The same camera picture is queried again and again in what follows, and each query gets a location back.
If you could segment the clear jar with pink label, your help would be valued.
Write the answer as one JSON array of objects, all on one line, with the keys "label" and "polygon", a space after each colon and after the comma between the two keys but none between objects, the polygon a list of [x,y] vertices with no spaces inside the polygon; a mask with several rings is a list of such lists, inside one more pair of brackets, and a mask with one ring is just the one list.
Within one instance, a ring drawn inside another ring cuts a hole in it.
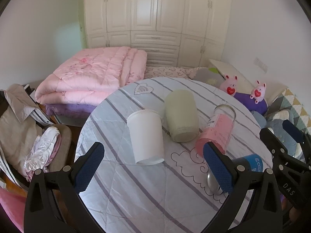
[{"label": "clear jar with pink label", "polygon": [[216,106],[210,120],[195,143],[198,155],[204,157],[203,148],[207,142],[213,142],[224,155],[230,142],[235,120],[236,112],[231,106],[225,104]]}]

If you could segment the pale green frosted cup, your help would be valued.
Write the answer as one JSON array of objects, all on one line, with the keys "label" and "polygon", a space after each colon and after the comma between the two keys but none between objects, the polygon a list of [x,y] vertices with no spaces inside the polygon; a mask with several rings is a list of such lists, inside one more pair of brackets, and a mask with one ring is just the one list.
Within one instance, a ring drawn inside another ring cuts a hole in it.
[{"label": "pale green frosted cup", "polygon": [[193,94],[174,90],[164,100],[169,133],[174,142],[187,143],[199,134],[199,117]]}]

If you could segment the white plastic cup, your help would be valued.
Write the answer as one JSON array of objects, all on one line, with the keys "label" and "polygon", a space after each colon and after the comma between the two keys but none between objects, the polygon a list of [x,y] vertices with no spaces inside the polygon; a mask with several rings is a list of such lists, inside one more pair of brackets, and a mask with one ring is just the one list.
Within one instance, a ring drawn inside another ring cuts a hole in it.
[{"label": "white plastic cup", "polygon": [[164,143],[160,115],[153,110],[139,110],[127,118],[135,163],[152,166],[164,161]]}]

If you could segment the black and blue can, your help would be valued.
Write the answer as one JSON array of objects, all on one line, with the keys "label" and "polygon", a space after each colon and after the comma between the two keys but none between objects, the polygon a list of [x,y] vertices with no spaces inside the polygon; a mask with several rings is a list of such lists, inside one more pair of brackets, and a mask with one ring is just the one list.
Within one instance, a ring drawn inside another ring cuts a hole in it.
[{"label": "black and blue can", "polygon": [[258,154],[250,154],[241,158],[234,159],[233,162],[237,165],[238,163],[248,163],[247,169],[254,172],[263,172],[263,161]]}]

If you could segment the geometric patterned quilt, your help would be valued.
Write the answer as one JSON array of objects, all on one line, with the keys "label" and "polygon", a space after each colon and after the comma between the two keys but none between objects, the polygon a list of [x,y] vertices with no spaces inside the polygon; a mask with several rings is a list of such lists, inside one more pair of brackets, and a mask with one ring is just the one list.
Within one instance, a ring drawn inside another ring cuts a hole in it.
[{"label": "geometric patterned quilt", "polygon": [[310,115],[289,88],[285,89],[268,107],[266,118],[271,119],[274,114],[282,110],[290,112],[291,122],[299,130],[310,134]]}]

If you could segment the purple pillow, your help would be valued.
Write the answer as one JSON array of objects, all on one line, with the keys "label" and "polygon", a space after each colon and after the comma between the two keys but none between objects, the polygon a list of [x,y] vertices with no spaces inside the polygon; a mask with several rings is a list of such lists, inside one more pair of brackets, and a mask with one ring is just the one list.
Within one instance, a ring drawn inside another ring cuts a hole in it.
[{"label": "purple pillow", "polygon": [[241,102],[249,111],[256,111],[261,115],[265,115],[265,113],[267,112],[268,106],[264,99],[256,104],[255,100],[251,99],[249,94],[236,93],[234,97],[239,102]]}]

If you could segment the white pink folded cloth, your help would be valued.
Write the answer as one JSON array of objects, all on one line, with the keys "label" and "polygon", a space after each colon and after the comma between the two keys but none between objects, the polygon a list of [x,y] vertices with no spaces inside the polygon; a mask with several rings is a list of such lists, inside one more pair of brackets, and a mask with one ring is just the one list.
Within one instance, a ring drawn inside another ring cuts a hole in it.
[{"label": "white pink folded cloth", "polygon": [[45,173],[49,172],[48,166],[56,157],[61,142],[61,133],[54,126],[49,127],[41,136],[37,136],[24,162],[24,171],[28,182],[31,182],[37,169],[42,169]]}]

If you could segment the right pink plush bunny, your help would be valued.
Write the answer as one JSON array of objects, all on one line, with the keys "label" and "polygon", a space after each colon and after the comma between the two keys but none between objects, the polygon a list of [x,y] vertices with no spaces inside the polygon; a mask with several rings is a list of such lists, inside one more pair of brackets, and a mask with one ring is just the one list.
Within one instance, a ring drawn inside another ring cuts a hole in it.
[{"label": "right pink plush bunny", "polygon": [[255,104],[258,104],[259,102],[264,100],[265,92],[266,92],[266,84],[260,83],[260,81],[257,81],[257,86],[252,90],[250,94],[250,99],[253,99],[255,101]]}]

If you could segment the pink plush bunny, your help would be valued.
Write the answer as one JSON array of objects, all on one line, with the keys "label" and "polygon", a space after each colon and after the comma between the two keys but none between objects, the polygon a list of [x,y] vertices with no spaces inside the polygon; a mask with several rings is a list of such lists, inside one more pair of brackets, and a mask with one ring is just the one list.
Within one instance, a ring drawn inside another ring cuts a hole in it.
[{"label": "pink plush bunny", "polygon": [[252,90],[250,94],[250,99],[253,99],[255,101],[255,104],[258,104],[259,102],[264,100],[265,92],[266,92],[266,84],[260,83],[260,81],[257,81],[257,86]]},{"label": "pink plush bunny", "polygon": [[238,76],[225,75],[225,81],[221,83],[219,89],[234,97],[237,93]]}]

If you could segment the striped quilted table cover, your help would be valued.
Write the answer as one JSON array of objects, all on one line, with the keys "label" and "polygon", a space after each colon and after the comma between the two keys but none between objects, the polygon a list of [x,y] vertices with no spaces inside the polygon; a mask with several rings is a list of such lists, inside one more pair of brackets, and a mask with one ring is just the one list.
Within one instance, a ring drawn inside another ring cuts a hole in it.
[{"label": "striped quilted table cover", "polygon": [[207,185],[209,167],[195,141],[175,143],[164,101],[176,90],[190,92],[205,129],[215,107],[229,105],[236,120],[226,154],[258,154],[265,168],[272,157],[259,139],[259,124],[246,107],[225,92],[183,78],[152,78],[120,88],[89,116],[76,155],[95,142],[105,155],[82,201],[106,232],[201,232],[223,205]]}]

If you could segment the purple folded blanket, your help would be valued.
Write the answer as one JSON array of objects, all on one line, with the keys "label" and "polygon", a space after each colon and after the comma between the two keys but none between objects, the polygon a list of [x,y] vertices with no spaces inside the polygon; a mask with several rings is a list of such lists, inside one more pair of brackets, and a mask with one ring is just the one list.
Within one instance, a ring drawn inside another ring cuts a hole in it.
[{"label": "purple folded blanket", "polygon": [[49,116],[66,116],[71,118],[88,118],[96,106],[85,104],[46,104]]}]

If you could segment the grey green pillow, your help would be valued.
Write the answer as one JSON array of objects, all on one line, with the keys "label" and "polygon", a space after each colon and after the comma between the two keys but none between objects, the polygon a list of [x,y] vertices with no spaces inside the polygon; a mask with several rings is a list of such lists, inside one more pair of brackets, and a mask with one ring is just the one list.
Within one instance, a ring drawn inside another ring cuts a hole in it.
[{"label": "grey green pillow", "polygon": [[219,88],[225,79],[219,74],[213,72],[210,68],[194,69],[188,77],[194,81],[206,83],[208,85]]}]

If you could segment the folded pink quilt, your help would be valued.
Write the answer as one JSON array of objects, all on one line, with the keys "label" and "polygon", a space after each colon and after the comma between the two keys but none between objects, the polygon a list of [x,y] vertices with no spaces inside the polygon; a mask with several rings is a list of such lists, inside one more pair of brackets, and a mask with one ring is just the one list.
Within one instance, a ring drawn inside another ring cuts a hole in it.
[{"label": "folded pink quilt", "polygon": [[144,78],[147,52],[127,46],[83,49],[38,86],[42,105],[98,106],[119,88]]}]

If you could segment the heart patterned bed sheet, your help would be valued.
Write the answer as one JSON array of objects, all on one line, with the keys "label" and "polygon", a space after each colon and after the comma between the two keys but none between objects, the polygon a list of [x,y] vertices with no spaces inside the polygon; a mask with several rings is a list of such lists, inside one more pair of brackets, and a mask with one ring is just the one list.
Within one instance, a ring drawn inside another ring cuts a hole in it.
[{"label": "heart patterned bed sheet", "polygon": [[148,66],[145,70],[144,79],[156,77],[193,79],[197,71],[201,69],[202,67],[182,68],[182,67]]}]

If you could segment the cream white wardrobe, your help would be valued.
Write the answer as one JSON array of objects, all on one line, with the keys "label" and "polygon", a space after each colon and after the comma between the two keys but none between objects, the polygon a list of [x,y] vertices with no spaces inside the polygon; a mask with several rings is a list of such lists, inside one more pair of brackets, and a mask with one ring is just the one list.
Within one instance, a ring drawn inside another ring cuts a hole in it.
[{"label": "cream white wardrobe", "polygon": [[150,66],[220,60],[232,0],[84,0],[87,45],[145,50]]}]

